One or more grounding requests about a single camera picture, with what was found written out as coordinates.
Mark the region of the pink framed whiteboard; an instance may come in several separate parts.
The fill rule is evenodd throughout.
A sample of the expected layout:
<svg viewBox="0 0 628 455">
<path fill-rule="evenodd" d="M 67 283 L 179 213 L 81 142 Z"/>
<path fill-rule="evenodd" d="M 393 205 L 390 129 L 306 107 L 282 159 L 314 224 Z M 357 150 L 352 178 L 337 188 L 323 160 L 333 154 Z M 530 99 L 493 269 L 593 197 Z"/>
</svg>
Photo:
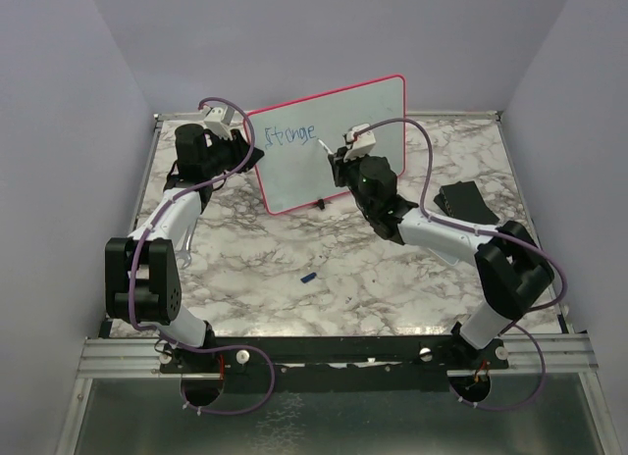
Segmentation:
<svg viewBox="0 0 628 455">
<path fill-rule="evenodd" d="M 267 212 L 279 215 L 346 192 L 335 186 L 329 153 L 343 146 L 359 154 L 385 157 L 392 170 L 405 171 L 406 81 L 384 76 L 248 113 L 256 164 Z M 378 128 L 372 125 L 395 120 Z"/>
</svg>

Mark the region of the blue marker cap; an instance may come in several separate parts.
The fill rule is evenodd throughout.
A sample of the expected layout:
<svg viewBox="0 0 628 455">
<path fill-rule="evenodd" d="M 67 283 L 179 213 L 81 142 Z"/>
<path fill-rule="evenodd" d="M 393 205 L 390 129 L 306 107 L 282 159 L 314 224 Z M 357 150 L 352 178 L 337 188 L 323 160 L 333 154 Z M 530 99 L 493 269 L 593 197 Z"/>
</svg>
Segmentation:
<svg viewBox="0 0 628 455">
<path fill-rule="evenodd" d="M 317 277 L 316 273 L 310 273 L 300 279 L 302 283 L 307 283 Z"/>
</svg>

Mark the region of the white blue whiteboard marker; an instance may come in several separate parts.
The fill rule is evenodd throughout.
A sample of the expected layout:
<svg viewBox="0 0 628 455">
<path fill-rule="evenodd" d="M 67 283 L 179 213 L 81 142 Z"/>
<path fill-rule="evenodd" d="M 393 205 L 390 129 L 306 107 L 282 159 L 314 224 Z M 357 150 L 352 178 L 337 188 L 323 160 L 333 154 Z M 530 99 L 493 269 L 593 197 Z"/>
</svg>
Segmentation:
<svg viewBox="0 0 628 455">
<path fill-rule="evenodd" d="M 322 148 L 326 151 L 328 155 L 334 155 L 335 153 L 331 150 L 331 148 L 320 138 L 317 139 L 318 143 L 322 146 Z"/>
</svg>

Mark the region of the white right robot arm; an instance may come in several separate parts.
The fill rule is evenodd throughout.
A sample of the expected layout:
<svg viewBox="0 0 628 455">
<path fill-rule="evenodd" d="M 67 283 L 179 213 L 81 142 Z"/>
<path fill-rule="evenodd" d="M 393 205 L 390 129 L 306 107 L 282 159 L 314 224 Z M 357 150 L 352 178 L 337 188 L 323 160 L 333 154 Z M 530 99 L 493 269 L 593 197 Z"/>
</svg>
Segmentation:
<svg viewBox="0 0 628 455">
<path fill-rule="evenodd" d="M 487 345 L 531 311 L 554 280 L 528 230 L 508 221 L 501 227 L 474 226 L 429 215 L 397 193 L 397 177 L 387 159 L 365 155 L 347 159 L 348 149 L 328 156 L 335 185 L 346 187 L 373 231 L 400 245 L 431 249 L 474 266 L 484 302 L 452 331 L 452 360 L 472 368 Z"/>
</svg>

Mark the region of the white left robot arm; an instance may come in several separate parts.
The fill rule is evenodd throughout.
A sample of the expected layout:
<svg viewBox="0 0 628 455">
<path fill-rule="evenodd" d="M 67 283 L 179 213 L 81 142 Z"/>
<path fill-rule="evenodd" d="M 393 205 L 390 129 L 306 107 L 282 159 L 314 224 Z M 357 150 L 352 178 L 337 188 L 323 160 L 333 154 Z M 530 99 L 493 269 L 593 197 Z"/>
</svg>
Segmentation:
<svg viewBox="0 0 628 455">
<path fill-rule="evenodd" d="M 177 159 L 168 172 L 156 210 L 127 237 L 105 246 L 105 307 L 112 319 L 138 330 L 155 329 L 183 347 L 183 359 L 198 372 L 216 362 L 211 325 L 183 304 L 180 269 L 212 193 L 228 177 L 246 173 L 263 151 L 237 128 L 226 136 L 199 124 L 175 130 Z"/>
</svg>

